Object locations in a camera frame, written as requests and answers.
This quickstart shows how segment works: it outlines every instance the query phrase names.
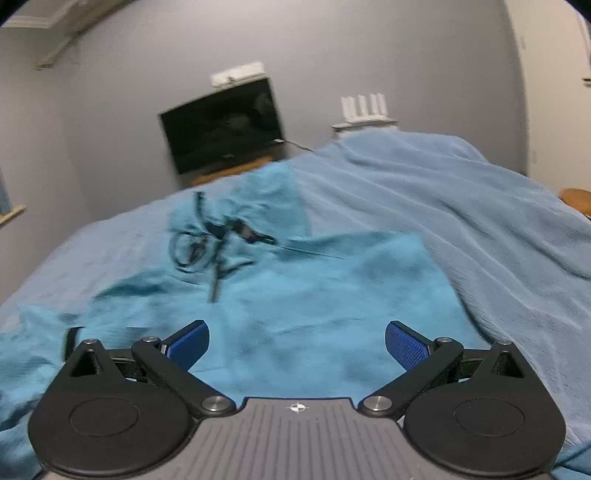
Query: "ribbed gray surface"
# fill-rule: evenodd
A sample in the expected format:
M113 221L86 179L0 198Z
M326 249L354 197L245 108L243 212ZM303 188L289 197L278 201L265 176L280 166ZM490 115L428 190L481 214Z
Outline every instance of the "ribbed gray surface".
M305 409L293 411L300 404ZM50 475L46 480L59 480ZM410 447L396 422L357 413L348 399L253 398L201 423L187 447L137 480L448 480Z

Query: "window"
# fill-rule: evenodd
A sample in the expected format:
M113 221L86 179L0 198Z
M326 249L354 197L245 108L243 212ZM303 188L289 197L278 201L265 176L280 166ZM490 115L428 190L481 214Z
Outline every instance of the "window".
M10 204L10 200L8 199L8 193L6 192L4 182L2 181L2 174L0 173L0 216L6 215L11 210L12 205Z

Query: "metal screw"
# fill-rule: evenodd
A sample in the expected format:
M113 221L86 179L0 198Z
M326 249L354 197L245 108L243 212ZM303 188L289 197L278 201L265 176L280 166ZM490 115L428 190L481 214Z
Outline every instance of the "metal screw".
M363 406L371 411L384 411L392 406L392 400L382 395L374 395L373 397L367 397L363 401Z
M208 397L201 403L202 407L207 411L224 411L232 406L232 402L229 398L222 397L221 395L214 395Z

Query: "window sill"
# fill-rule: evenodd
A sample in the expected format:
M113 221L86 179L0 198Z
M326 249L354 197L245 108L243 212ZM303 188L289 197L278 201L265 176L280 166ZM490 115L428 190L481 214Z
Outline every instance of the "window sill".
M0 215L0 228L2 228L4 225L6 225L8 222L10 222L10 220L13 220L16 217L18 217L25 210L27 210L27 207L25 207L24 205L19 205L19 206L14 207L6 215Z

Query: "black circular disc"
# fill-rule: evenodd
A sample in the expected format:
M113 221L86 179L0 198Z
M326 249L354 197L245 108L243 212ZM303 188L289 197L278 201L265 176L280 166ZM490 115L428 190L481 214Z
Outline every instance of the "black circular disc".
M505 437L521 428L523 412L497 398L474 398L457 406L456 422L467 432L481 437Z
M139 410L129 400L101 397L74 408L70 423L88 437L110 437L129 430L138 421Z
M173 393L139 382L96 391L89 381L85 391L77 380L76 391L46 394L29 421L46 468L68 476L130 475L170 456L189 434L189 412Z
M523 392L515 379L494 387L470 381L419 395L404 431L425 457L469 476L519 478L550 468L564 439L564 420L549 395Z

